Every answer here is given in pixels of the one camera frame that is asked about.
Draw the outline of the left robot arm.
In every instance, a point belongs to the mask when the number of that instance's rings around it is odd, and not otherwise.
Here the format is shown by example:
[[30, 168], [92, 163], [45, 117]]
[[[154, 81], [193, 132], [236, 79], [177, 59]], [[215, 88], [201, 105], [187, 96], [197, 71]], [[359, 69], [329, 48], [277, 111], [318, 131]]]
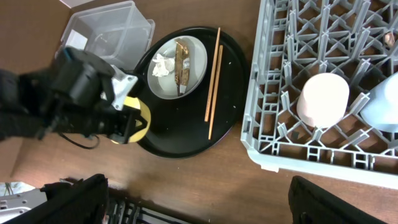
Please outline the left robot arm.
[[138, 142], [151, 119], [136, 98], [142, 87], [137, 75], [73, 47], [62, 48], [42, 70], [22, 75], [1, 70], [1, 140], [57, 133]]

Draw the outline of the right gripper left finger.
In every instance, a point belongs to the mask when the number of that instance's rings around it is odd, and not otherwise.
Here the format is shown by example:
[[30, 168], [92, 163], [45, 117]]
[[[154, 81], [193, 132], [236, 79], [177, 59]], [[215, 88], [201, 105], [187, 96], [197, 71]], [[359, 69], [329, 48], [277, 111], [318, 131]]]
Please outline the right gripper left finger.
[[108, 179], [95, 174], [2, 196], [1, 223], [103, 223], [108, 202]]

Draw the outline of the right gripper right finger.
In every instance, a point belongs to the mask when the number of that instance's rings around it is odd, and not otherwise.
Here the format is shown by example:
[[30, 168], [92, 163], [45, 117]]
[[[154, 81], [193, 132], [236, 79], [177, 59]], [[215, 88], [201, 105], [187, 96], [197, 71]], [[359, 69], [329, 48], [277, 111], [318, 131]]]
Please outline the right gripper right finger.
[[383, 222], [299, 175], [292, 178], [288, 198], [294, 224]]

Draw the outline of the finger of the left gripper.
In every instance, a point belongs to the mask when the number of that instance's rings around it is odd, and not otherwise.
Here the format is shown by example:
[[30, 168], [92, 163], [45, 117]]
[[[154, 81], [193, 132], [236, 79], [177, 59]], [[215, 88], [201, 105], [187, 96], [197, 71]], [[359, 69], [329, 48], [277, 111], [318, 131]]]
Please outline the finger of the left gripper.
[[140, 141], [146, 134], [146, 119], [138, 109], [129, 110], [127, 125], [124, 130], [124, 144]]

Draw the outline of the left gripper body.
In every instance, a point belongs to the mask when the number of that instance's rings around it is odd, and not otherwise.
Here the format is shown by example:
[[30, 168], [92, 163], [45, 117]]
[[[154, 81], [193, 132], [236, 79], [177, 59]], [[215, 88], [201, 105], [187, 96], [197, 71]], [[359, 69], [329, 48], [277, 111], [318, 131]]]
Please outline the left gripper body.
[[110, 140], [120, 144], [127, 144], [136, 124], [137, 110], [124, 106], [121, 111], [108, 108], [77, 108], [80, 133], [88, 136], [92, 134], [105, 135]]

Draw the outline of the yellow bowl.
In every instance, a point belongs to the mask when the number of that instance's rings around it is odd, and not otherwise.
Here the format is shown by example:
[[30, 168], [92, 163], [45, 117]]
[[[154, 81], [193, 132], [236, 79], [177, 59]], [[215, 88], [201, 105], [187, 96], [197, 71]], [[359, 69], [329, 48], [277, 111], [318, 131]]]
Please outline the yellow bowl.
[[138, 142], [147, 134], [150, 123], [149, 107], [139, 98], [127, 96], [122, 115], [117, 119], [115, 133], [108, 137], [115, 144]]

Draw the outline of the pink plastic cup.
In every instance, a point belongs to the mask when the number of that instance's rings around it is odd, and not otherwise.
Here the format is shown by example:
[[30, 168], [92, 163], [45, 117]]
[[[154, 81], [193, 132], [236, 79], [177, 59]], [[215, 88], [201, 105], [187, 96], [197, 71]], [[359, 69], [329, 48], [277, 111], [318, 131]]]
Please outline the pink plastic cup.
[[334, 73], [319, 73], [304, 84], [297, 102], [297, 114], [307, 125], [329, 128], [345, 115], [349, 85]]

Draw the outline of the blue plastic cup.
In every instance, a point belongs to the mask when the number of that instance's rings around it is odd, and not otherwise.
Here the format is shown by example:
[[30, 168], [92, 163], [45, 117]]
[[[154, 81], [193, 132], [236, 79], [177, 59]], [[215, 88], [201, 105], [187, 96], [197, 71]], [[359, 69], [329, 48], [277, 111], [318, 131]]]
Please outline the blue plastic cup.
[[373, 128], [388, 133], [397, 132], [397, 73], [369, 92], [369, 101], [360, 115]]

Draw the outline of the white napkin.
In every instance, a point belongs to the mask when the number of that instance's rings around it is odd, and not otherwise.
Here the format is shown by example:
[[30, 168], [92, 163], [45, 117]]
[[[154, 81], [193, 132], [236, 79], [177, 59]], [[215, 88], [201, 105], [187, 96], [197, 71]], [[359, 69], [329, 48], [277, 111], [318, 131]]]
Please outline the white napkin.
[[175, 70], [175, 59], [173, 57], [164, 57], [157, 54], [152, 61], [155, 63], [152, 75], [155, 77], [165, 77]]

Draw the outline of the brown snack wrapper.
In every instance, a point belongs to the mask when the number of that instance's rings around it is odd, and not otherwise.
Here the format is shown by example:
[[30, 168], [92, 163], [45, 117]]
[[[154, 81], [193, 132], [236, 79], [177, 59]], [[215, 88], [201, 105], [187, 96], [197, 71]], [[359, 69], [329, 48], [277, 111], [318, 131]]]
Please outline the brown snack wrapper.
[[175, 39], [175, 83], [177, 96], [185, 94], [190, 77], [190, 52], [187, 43], [182, 39]]

